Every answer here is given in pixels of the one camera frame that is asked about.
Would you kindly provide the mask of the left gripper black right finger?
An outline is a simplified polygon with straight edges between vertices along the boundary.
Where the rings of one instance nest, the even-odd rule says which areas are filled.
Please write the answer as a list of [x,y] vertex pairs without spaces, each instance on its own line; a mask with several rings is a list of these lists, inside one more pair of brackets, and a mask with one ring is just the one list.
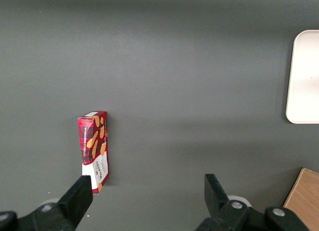
[[304,222],[291,210],[268,207],[260,213],[244,202],[228,198],[214,174],[204,178],[204,198],[210,217],[197,231],[307,231]]

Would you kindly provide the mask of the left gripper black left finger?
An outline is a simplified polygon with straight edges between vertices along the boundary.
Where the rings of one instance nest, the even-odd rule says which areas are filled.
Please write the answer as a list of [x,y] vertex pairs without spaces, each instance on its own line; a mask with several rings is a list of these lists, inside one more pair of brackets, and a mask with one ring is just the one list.
[[93,201],[91,177],[80,178],[56,202],[39,206],[18,218],[16,212],[0,213],[2,231],[74,231]]

